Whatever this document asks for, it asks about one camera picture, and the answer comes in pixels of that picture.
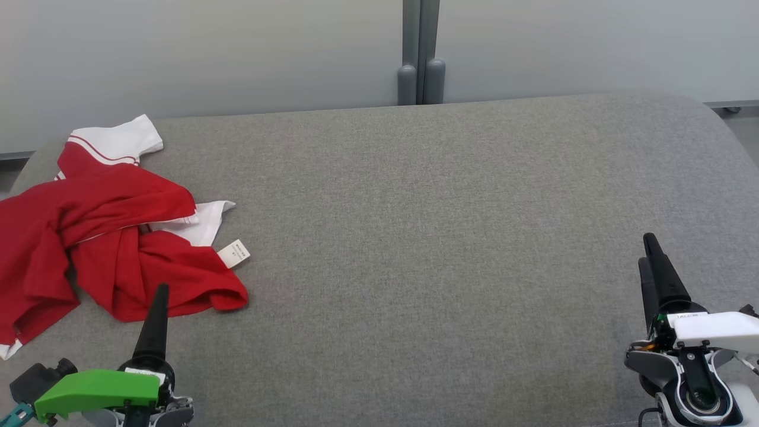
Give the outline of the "red t-shirt white sleeves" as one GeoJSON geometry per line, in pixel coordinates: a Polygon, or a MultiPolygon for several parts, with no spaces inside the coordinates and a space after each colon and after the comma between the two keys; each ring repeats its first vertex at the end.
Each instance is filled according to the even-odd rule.
{"type": "MultiPolygon", "coordinates": [[[[112,128],[72,132],[59,156],[57,179],[100,172],[163,149],[154,124],[142,114],[112,128]]],[[[231,268],[249,254],[212,248],[230,200],[198,203],[193,215],[147,222],[82,241],[71,249],[78,285],[122,322],[143,321],[162,283],[169,288],[168,314],[185,316],[216,309],[233,311],[248,292],[231,268]]]]}

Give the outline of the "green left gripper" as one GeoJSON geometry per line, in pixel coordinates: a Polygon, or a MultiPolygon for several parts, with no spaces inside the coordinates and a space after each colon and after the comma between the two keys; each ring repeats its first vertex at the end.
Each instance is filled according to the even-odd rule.
{"type": "Polygon", "coordinates": [[[48,423],[71,413],[115,410],[125,424],[149,424],[168,406],[174,370],[166,361],[169,288],[159,284],[132,358],[117,370],[92,369],[66,375],[34,403],[36,418],[48,423]]]}

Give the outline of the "grey partition post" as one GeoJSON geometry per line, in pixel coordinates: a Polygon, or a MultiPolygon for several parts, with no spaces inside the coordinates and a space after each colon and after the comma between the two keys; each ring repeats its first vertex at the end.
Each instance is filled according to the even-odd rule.
{"type": "Polygon", "coordinates": [[[444,102],[445,61],[436,56],[440,0],[420,0],[417,104],[444,102]]]}
{"type": "Polygon", "coordinates": [[[399,106],[417,104],[421,0],[402,0],[401,67],[397,71],[399,106]]]}

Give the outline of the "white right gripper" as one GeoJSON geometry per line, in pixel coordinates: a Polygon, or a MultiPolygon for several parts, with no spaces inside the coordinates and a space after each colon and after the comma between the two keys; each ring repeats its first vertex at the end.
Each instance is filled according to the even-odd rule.
{"type": "Polygon", "coordinates": [[[708,347],[759,355],[759,318],[738,311],[685,313],[691,297],[653,233],[643,235],[638,259],[643,314],[651,340],[662,349],[708,347]]]}

